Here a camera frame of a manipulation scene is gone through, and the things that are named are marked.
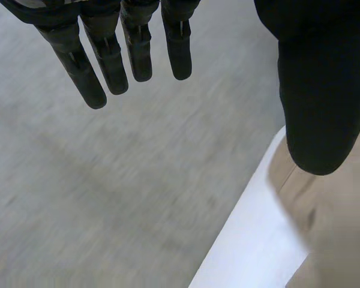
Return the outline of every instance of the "black glove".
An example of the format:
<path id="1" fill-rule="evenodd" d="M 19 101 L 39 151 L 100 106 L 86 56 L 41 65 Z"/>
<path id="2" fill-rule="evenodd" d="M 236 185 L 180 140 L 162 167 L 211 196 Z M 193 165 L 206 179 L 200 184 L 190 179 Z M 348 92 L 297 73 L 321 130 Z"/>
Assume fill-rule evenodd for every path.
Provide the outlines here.
<path id="1" fill-rule="evenodd" d="M 279 39 L 280 98 L 296 164 L 335 171 L 360 132 L 360 0 L 255 0 Z"/>
<path id="2" fill-rule="evenodd" d="M 128 80 L 115 29 L 121 18 L 134 78 L 152 77 L 151 34 L 148 22 L 159 0 L 0 0 L 21 21 L 33 24 L 51 44 L 89 107 L 106 102 L 105 93 L 79 39 L 77 18 L 85 32 L 111 93 L 127 91 Z M 163 23 L 173 75 L 191 75 L 189 18 L 200 0 L 162 0 Z"/>

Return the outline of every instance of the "black finger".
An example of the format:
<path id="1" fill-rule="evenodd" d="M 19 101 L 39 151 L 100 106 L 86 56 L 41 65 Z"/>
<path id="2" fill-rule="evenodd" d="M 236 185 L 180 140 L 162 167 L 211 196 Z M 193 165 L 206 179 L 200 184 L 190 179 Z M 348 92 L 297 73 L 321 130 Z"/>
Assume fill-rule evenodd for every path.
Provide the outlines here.
<path id="1" fill-rule="evenodd" d="M 292 158 L 316 175 L 335 171 L 360 132 L 360 9 L 279 43 L 280 97 Z"/>
<path id="2" fill-rule="evenodd" d="M 121 21 L 127 43 L 132 73 L 136 81 L 152 77 L 151 33 L 148 22 L 156 11 L 159 0 L 122 0 Z"/>
<path id="3" fill-rule="evenodd" d="M 109 91 L 115 95 L 128 90 L 115 29 L 120 13 L 118 0 L 91 0 L 82 3 L 80 14 Z"/>
<path id="4" fill-rule="evenodd" d="M 167 38 L 169 61 L 178 80 L 191 76 L 191 28 L 189 19 L 200 0 L 162 0 L 161 15 Z"/>
<path id="5" fill-rule="evenodd" d="M 107 98 L 80 42 L 77 20 L 59 28 L 37 28 L 53 47 L 87 105 L 93 109 L 104 107 Z"/>

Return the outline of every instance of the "concrete floor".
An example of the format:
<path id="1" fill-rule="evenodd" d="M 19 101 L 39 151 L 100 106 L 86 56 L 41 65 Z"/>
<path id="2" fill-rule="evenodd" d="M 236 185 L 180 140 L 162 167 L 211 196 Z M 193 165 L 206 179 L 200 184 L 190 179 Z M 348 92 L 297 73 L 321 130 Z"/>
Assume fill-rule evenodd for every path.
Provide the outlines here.
<path id="1" fill-rule="evenodd" d="M 252 1 L 228 2 L 202 1 L 191 19 L 184 82 L 159 12 L 147 83 L 118 27 L 130 88 L 101 110 L 0 5 L 0 288 L 189 285 L 284 123 L 277 42 Z"/>

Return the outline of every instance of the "beige surface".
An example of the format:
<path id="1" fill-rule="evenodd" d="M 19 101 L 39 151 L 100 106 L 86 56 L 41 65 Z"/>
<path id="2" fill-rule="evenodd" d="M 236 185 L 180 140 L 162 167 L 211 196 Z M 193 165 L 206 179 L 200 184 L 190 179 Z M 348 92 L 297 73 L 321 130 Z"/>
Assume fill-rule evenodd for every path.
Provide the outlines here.
<path id="1" fill-rule="evenodd" d="M 360 287 L 360 136 L 346 162 L 325 177 L 296 167 L 284 140 L 269 177 L 312 250 L 288 288 Z"/>

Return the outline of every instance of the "white surface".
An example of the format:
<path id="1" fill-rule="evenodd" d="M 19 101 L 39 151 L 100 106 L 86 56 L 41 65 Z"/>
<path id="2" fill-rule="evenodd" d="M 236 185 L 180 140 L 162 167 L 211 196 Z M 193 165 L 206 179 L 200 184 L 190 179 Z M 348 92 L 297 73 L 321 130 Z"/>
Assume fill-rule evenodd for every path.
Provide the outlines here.
<path id="1" fill-rule="evenodd" d="M 189 288 L 285 287 L 307 256 L 268 181 L 273 139 Z"/>

